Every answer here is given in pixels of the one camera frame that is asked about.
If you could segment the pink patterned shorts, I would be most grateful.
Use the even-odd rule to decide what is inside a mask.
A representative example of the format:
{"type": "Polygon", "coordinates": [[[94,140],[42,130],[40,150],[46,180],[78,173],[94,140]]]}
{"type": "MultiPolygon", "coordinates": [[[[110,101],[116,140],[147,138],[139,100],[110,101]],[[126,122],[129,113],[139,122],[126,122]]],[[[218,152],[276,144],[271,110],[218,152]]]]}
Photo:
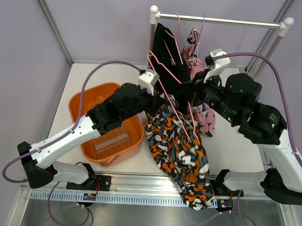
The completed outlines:
{"type": "MultiPolygon", "coordinates": [[[[184,61],[188,65],[188,74],[193,80],[198,72],[204,71],[205,67],[199,58],[199,35],[200,31],[193,28],[186,39],[182,50],[184,61]]],[[[205,103],[192,106],[193,118],[199,123],[201,134],[207,137],[215,135],[215,112],[205,103]]]]}

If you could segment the metal clothes rack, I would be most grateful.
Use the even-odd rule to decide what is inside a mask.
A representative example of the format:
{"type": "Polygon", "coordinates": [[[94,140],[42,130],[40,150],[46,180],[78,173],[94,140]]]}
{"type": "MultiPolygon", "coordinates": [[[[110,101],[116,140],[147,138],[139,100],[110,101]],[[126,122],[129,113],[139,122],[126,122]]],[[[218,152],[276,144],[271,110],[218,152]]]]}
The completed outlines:
{"type": "Polygon", "coordinates": [[[159,10],[158,6],[152,5],[150,7],[150,44],[149,49],[153,48],[154,44],[154,35],[157,27],[157,22],[159,19],[171,19],[171,20],[182,20],[182,21],[192,21],[192,22],[204,22],[204,23],[215,23],[215,24],[228,24],[228,25],[238,25],[238,26],[250,26],[250,27],[261,27],[263,29],[273,29],[278,30],[277,36],[275,37],[272,45],[268,48],[268,51],[265,55],[267,59],[270,59],[278,47],[281,40],[286,36],[289,29],[292,25],[294,25],[294,19],[291,17],[287,17],[280,22],[254,22],[254,21],[243,21],[243,20],[232,20],[232,19],[221,19],[221,18],[208,18],[204,16],[186,16],[186,15],[178,15],[178,14],[166,14],[159,10]]]}

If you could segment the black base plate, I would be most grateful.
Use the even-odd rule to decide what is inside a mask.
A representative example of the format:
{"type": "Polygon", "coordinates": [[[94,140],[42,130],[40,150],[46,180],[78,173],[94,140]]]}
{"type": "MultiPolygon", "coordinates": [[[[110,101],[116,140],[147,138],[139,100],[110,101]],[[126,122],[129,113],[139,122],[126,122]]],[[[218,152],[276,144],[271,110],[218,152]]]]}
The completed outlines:
{"type": "Polygon", "coordinates": [[[86,187],[85,190],[96,191],[97,188],[100,192],[105,192],[110,190],[112,177],[110,175],[96,175],[96,180],[89,187],[86,187]]]}
{"type": "Polygon", "coordinates": [[[244,191],[243,190],[229,190],[229,189],[227,189],[227,190],[225,190],[225,189],[216,189],[215,190],[215,194],[217,195],[217,196],[227,196],[227,197],[230,197],[230,196],[233,196],[233,197],[237,197],[238,195],[239,195],[239,193],[241,193],[240,194],[240,196],[241,197],[243,197],[244,196],[244,191]]]}

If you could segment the black shorts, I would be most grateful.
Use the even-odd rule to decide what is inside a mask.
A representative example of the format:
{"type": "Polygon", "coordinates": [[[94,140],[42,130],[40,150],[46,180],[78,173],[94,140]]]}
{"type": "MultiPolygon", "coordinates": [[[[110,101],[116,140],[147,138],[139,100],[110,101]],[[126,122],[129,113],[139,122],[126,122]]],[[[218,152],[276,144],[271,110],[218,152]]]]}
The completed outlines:
{"type": "Polygon", "coordinates": [[[166,92],[174,96],[178,104],[177,108],[186,115],[188,101],[179,89],[179,84],[190,81],[188,66],[177,49],[172,32],[160,23],[156,27],[152,52],[154,56],[151,57],[151,62],[166,92]]]}

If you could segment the orange camouflage shorts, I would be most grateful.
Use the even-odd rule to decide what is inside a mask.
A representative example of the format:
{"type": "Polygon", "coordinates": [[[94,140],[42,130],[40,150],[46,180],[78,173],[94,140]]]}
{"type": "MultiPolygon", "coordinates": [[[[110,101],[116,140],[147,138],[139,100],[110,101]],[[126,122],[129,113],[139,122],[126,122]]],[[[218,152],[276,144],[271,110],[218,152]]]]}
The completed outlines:
{"type": "Polygon", "coordinates": [[[184,204],[196,211],[205,209],[212,205],[215,192],[200,126],[179,111],[172,95],[161,97],[165,103],[156,114],[148,114],[144,124],[149,151],[158,168],[178,186],[184,204]]]}

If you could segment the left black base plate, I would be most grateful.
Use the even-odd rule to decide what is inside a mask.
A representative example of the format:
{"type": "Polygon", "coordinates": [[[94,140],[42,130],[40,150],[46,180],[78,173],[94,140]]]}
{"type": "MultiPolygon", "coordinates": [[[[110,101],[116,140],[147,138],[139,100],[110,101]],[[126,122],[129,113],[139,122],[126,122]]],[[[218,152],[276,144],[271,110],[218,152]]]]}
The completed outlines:
{"type": "Polygon", "coordinates": [[[110,190],[112,177],[110,175],[96,175],[96,180],[89,187],[86,187],[85,190],[96,191],[97,188],[100,192],[105,192],[110,190]]]}

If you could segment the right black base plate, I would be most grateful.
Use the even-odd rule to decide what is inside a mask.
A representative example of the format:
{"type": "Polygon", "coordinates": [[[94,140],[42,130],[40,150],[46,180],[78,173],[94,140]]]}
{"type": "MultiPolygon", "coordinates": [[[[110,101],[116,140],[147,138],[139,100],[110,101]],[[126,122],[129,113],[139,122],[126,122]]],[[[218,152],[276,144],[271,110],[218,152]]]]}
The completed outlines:
{"type": "Polygon", "coordinates": [[[233,196],[233,197],[237,197],[238,195],[239,195],[239,193],[241,193],[240,194],[240,196],[241,197],[243,197],[244,196],[244,191],[243,190],[229,190],[229,189],[227,189],[227,190],[225,190],[225,189],[216,189],[215,190],[215,194],[217,195],[217,196],[227,196],[227,197],[230,197],[230,196],[233,196]]]}

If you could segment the aluminium mounting rail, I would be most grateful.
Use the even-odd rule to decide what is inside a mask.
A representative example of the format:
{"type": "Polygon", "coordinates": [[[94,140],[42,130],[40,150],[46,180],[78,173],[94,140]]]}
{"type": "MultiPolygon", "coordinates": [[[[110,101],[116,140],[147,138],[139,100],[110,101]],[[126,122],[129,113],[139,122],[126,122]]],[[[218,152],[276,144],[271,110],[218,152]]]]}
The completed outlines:
{"type": "MultiPolygon", "coordinates": [[[[171,178],[164,175],[149,175],[149,174],[133,174],[133,173],[110,173],[99,172],[97,175],[109,175],[112,177],[109,192],[123,194],[145,194],[158,196],[175,196],[179,195],[179,189],[176,184],[171,181],[171,178]]],[[[219,186],[219,189],[227,189],[224,186],[219,186]]],[[[217,196],[217,198],[227,199],[229,197],[217,196]]],[[[265,193],[247,192],[244,190],[244,198],[250,200],[272,200],[265,193]]]]}

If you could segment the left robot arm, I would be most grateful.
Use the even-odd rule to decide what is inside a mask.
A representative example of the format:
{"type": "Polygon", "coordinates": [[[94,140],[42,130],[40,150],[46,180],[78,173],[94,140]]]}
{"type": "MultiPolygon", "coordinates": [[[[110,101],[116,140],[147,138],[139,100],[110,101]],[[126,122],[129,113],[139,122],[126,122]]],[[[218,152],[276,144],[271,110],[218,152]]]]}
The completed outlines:
{"type": "Polygon", "coordinates": [[[119,128],[123,121],[138,113],[155,113],[164,103],[164,98],[152,96],[133,83],[126,83],[69,128],[38,143],[20,143],[17,149],[30,188],[38,189],[51,182],[65,182],[76,189],[91,189],[96,174],[89,164],[63,163],[58,162],[58,158],[87,141],[119,128]]]}

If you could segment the orange plastic basket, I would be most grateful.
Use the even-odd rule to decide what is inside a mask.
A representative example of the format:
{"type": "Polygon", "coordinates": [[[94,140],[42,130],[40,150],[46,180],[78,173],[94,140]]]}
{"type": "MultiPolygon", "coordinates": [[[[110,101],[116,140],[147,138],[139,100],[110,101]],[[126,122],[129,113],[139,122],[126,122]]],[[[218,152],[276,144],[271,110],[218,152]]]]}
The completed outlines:
{"type": "MultiPolygon", "coordinates": [[[[81,115],[95,105],[101,104],[121,85],[117,83],[104,83],[84,91],[81,115]]],[[[109,131],[101,137],[94,138],[80,145],[84,157],[90,162],[105,167],[114,165],[135,156],[144,137],[144,129],[137,115],[123,121],[119,128],[109,131]]]]}

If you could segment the blue hanger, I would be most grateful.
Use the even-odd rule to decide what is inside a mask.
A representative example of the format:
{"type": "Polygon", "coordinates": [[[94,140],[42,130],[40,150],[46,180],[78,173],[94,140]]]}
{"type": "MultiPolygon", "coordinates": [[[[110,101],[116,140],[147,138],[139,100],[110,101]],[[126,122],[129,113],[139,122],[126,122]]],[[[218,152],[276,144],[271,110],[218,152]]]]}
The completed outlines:
{"type": "Polygon", "coordinates": [[[199,31],[199,34],[198,34],[198,38],[197,38],[197,45],[196,45],[197,53],[196,53],[196,59],[199,59],[199,44],[200,44],[200,37],[201,37],[201,34],[202,34],[202,30],[203,30],[204,24],[205,24],[205,14],[203,14],[203,22],[202,22],[202,24],[201,24],[201,28],[200,28],[200,31],[199,31]]]}

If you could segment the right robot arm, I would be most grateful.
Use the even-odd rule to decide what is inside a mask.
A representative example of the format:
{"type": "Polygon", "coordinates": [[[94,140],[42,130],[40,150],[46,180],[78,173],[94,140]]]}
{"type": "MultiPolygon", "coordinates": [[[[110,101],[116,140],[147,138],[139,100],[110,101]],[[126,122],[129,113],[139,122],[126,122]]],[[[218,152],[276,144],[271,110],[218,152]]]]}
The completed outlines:
{"type": "Polygon", "coordinates": [[[288,120],[281,112],[258,102],[262,86],[246,74],[228,77],[225,85],[220,76],[206,78],[203,72],[192,81],[179,85],[194,106],[207,104],[238,133],[263,151],[272,168],[260,172],[236,172],[223,169],[215,181],[219,194],[229,191],[264,193],[284,205],[302,205],[302,157],[288,133],[288,120]]]}

